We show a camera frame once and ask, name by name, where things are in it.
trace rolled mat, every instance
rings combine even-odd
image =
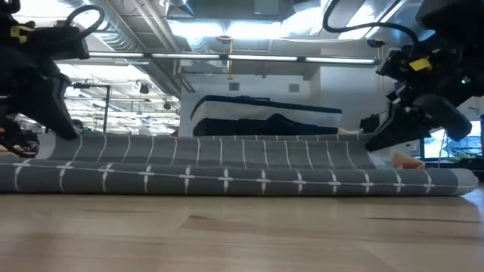
[[[459,196],[477,187],[466,169],[377,169],[362,136],[41,140],[44,159],[0,157],[0,192]]]

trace wooden tabletop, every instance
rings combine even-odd
[[[484,271],[465,198],[0,196],[8,272]]]

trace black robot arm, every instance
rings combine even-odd
[[[75,10],[62,25],[32,28],[19,24],[12,16],[20,10],[20,1],[0,2],[0,126],[10,108],[55,131],[64,139],[77,137],[64,92],[71,85],[54,60],[89,58],[85,37],[104,22],[104,11],[86,5]],[[98,11],[99,19],[89,28],[72,26],[78,14]],[[9,148],[0,134],[0,144]]]
[[[333,0],[330,8],[337,2]],[[330,8],[324,15],[324,28],[331,32],[349,31],[327,25]],[[424,0],[417,21],[436,34],[419,42],[411,30],[391,23],[369,23],[350,29],[389,27],[409,34],[413,42],[391,51],[377,71],[401,82],[402,87],[388,96],[389,117],[367,142],[370,151],[428,137],[431,129],[440,127],[458,141],[472,128],[457,107],[484,94],[484,1]]]

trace fluorescent light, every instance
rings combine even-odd
[[[153,57],[179,60],[220,60],[220,55],[217,54],[153,54]]]
[[[170,29],[175,36],[185,38],[218,37],[224,35],[224,29],[220,23],[186,23],[176,20],[168,20]]]
[[[71,116],[75,115],[85,115],[85,114],[100,114],[104,115],[103,110],[69,110],[69,114]],[[142,113],[141,115],[138,115],[138,112],[116,112],[116,111],[109,111],[108,116],[113,116],[113,117],[129,117],[129,118],[140,118],[140,117],[148,117],[151,116],[153,118],[156,117],[166,117],[166,116],[177,116],[178,114],[173,111],[173,112],[165,112],[165,113]]]
[[[106,100],[105,97],[64,97],[64,100]],[[149,99],[142,98],[110,98],[110,101],[125,102],[151,102]]]
[[[70,65],[58,64],[60,72],[78,79],[122,79],[135,82],[144,80],[150,82],[150,76],[140,71],[133,65],[111,66],[111,65]]]
[[[142,53],[90,52],[91,57],[144,57]]]
[[[255,56],[255,55],[228,55],[229,60],[275,60],[275,61],[297,61],[297,57],[284,56]]]
[[[407,0],[400,0],[396,5],[395,7],[393,7],[390,11],[388,11],[385,16],[383,16],[383,18],[381,18],[380,22],[381,23],[386,23],[388,22],[388,20],[390,20],[393,15],[395,15],[395,13],[406,3]],[[378,30],[380,29],[380,27],[374,27],[370,30],[370,32],[368,32],[366,35],[365,35],[365,38],[370,38],[372,37]]]
[[[344,57],[307,57],[308,63],[347,63],[347,64],[375,64],[375,60]]]
[[[227,36],[234,39],[275,39],[281,37],[281,22],[234,22],[228,27]]]
[[[375,11],[370,5],[362,5],[362,7],[356,11],[355,15],[353,18],[351,18],[346,27],[357,26],[363,23],[373,23],[377,18],[374,12]],[[370,27],[344,32],[340,34],[338,39],[361,39],[366,35],[366,33],[368,33],[368,31],[370,31]]]

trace cable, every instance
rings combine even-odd
[[[84,13],[86,11],[97,11],[99,12],[99,18],[88,28],[86,28],[84,31],[81,33],[65,38],[63,40],[60,40],[58,42],[55,42],[51,46],[59,46],[62,45],[63,43],[70,42],[72,40],[81,40],[84,39],[85,37],[91,35],[94,31],[98,30],[99,26],[104,22],[104,18],[106,17],[106,14],[104,13],[104,10],[98,6],[95,5],[85,5],[82,6],[81,8],[77,8],[75,11],[73,11],[66,19],[66,27],[69,27],[74,19],[80,15],[81,13]]]
[[[415,32],[413,32],[411,29],[409,29],[406,26],[402,26],[396,23],[364,23],[361,25],[357,26],[347,26],[347,27],[332,27],[329,26],[329,20],[330,16],[334,11],[334,8],[338,5],[340,0],[333,0],[330,2],[330,4],[327,6],[326,12],[324,12],[323,16],[323,28],[326,29],[326,31],[330,33],[343,33],[343,32],[348,32],[356,29],[362,29],[362,28],[367,28],[367,27],[385,27],[385,28],[390,28],[390,29],[397,29],[402,31],[403,33],[407,34],[410,39],[412,40],[414,46],[418,44],[418,36]]]
[[[442,158],[442,149],[444,148],[444,141],[447,140],[447,131],[444,131],[444,135],[442,136],[442,143],[440,144],[439,150],[439,162],[437,163],[437,168],[440,168],[440,160]]]

